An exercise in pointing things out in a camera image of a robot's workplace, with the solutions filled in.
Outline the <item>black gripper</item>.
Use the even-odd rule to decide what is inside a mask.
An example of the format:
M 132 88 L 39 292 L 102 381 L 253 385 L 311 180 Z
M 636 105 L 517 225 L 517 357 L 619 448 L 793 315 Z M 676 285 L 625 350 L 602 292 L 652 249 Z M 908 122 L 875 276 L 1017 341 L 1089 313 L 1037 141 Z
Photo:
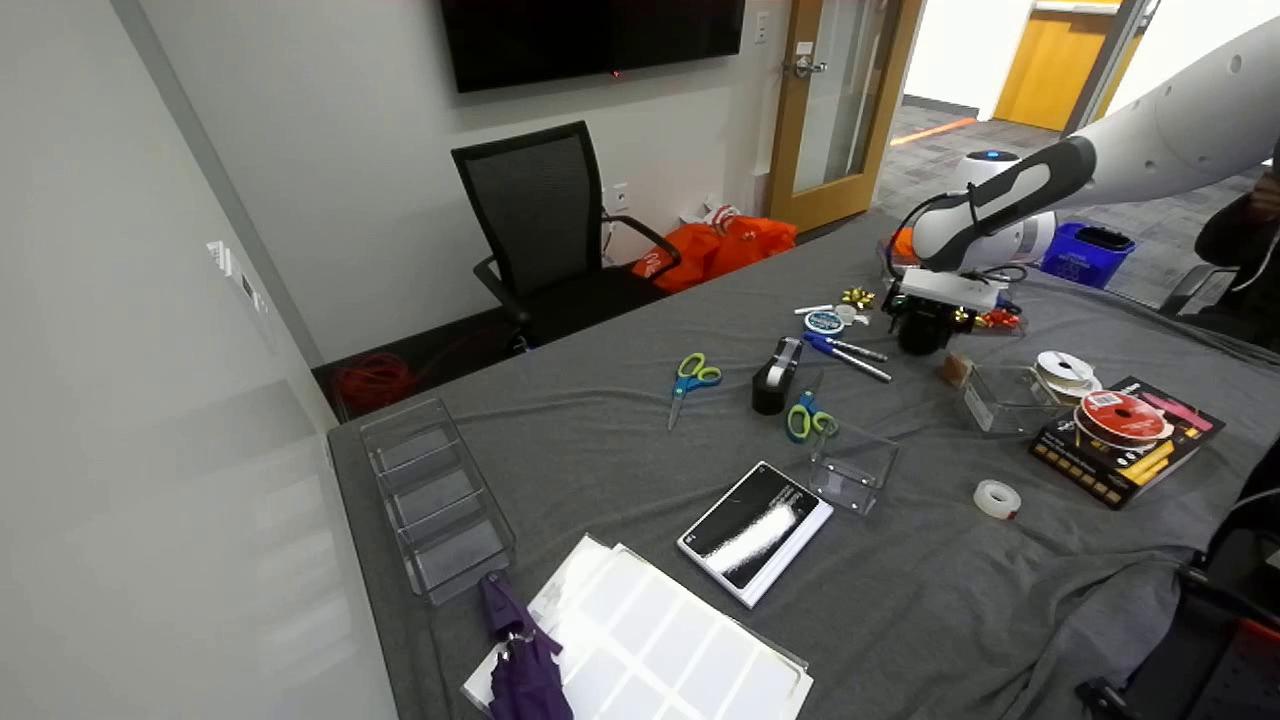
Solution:
M 966 304 L 940 304 L 940 301 L 919 301 L 919 294 L 906 294 L 897 304 L 888 304 L 893 329 L 944 329 L 944 332 L 971 332 L 978 313 Z

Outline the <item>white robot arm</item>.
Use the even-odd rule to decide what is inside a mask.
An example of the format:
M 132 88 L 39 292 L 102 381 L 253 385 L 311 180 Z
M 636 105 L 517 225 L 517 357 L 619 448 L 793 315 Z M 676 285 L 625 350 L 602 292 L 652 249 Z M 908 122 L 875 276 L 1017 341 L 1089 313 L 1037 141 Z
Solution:
M 998 175 L 919 200 L 884 242 L 893 332 L 934 350 L 951 341 L 958 313 L 993 313 L 1017 257 L 1013 225 L 1191 191 L 1261 163 L 1275 141 L 1280 20 L 1265 20 Z

